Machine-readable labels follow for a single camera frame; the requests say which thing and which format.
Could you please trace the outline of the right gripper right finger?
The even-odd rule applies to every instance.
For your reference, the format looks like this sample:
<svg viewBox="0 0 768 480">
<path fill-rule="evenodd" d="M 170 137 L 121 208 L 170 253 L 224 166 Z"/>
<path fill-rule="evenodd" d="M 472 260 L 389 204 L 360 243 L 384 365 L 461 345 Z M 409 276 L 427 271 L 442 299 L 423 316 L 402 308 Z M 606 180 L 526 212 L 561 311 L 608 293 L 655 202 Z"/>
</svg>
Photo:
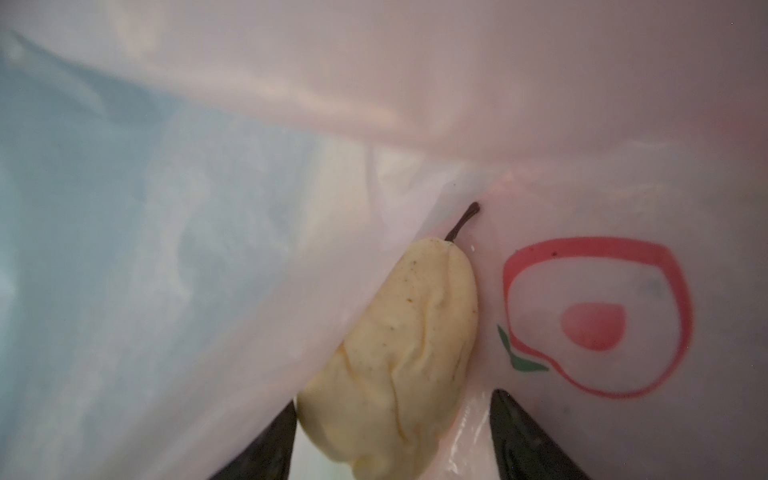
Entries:
<svg viewBox="0 0 768 480">
<path fill-rule="evenodd" d="M 502 480 L 590 480 L 507 391 L 493 391 L 489 413 Z"/>
</svg>

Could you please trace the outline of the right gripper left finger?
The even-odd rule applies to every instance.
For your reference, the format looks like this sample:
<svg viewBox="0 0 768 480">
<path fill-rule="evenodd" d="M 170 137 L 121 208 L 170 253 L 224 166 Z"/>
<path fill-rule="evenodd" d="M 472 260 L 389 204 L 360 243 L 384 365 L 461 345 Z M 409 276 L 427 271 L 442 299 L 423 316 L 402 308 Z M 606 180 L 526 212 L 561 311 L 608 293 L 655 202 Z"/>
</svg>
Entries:
<svg viewBox="0 0 768 480">
<path fill-rule="evenodd" d="M 288 480 L 297 430 L 294 402 L 210 480 Z"/>
</svg>

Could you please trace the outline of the cream fake pear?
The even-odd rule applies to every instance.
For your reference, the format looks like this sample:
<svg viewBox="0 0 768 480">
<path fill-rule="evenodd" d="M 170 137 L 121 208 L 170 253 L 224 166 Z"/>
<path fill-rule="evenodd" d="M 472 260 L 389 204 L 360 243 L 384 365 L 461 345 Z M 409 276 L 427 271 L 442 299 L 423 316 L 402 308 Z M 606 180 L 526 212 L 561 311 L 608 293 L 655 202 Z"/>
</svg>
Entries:
<svg viewBox="0 0 768 480">
<path fill-rule="evenodd" d="M 411 243 L 322 370 L 298 393 L 309 440 L 356 479 L 416 479 L 457 415 L 478 324 L 475 274 L 455 240 Z"/>
</svg>

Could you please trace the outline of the pink plastic bag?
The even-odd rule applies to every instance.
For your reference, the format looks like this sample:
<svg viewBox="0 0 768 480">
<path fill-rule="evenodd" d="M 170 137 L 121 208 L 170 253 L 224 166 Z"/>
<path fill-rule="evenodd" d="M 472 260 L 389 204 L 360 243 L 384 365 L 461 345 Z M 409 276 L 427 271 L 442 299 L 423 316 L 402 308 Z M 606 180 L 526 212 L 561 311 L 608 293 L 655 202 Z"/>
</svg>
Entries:
<svg viewBox="0 0 768 480">
<path fill-rule="evenodd" d="M 3 2 L 2 477 L 210 479 L 472 202 L 425 478 L 766 477 L 765 2 Z"/>
</svg>

